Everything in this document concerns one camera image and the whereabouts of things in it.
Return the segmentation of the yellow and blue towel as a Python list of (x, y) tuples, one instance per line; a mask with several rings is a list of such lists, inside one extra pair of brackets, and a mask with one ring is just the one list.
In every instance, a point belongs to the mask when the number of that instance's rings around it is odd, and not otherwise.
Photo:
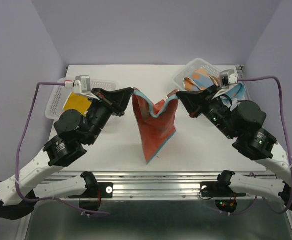
[(86, 113), (91, 106), (92, 102), (89, 101), (86, 97), (76, 95), (73, 92), (68, 96), (67, 101), (63, 106), (63, 111), (76, 110), (80, 112), (83, 116), (86, 116)]

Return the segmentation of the red and brown towel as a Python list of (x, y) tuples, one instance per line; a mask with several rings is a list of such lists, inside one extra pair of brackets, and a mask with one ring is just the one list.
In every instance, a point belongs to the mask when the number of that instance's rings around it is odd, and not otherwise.
[(175, 126), (179, 106), (177, 92), (177, 89), (173, 90), (158, 103), (153, 103), (139, 89), (134, 89), (132, 107), (147, 164), (157, 156), (177, 130)]

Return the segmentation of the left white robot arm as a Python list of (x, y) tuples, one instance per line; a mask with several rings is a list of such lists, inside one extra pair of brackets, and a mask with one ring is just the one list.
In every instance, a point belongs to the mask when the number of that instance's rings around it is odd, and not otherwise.
[(90, 171), (64, 181), (42, 182), (83, 157), (87, 153), (84, 147), (96, 142), (111, 116), (124, 116), (133, 93), (131, 87), (115, 91), (94, 88), (85, 115), (75, 109), (62, 113), (54, 124), (56, 136), (26, 166), (16, 165), (15, 175), (0, 181), (0, 218), (18, 220), (41, 201), (61, 202), (68, 197), (96, 198), (100, 206), (107, 192)]

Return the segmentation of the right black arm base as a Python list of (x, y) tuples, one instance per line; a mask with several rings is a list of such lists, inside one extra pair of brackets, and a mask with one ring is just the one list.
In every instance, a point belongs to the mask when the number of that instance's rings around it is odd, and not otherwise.
[(201, 200), (215, 200), (215, 206), (222, 213), (233, 214), (237, 209), (237, 198), (245, 197), (246, 193), (236, 193), (228, 186), (217, 182), (203, 182), (198, 194)]

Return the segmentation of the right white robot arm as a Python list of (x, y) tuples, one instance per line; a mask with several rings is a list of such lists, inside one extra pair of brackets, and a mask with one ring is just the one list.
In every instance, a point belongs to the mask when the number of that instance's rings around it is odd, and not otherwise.
[(277, 179), (264, 180), (224, 170), (202, 190), (205, 198), (255, 195), (278, 201), (292, 211), (292, 156), (263, 128), (266, 113), (253, 101), (241, 100), (234, 109), (217, 96), (216, 86), (203, 92), (179, 91), (176, 96), (191, 118), (205, 116), (241, 155), (273, 172)]

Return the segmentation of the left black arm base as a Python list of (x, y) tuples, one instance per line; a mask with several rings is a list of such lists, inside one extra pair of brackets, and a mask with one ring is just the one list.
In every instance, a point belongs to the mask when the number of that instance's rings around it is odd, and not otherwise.
[(113, 197), (114, 184), (112, 182), (100, 182), (98, 188), (88, 189), (79, 195), (78, 206), (87, 211), (97, 212), (100, 210), (103, 199)]

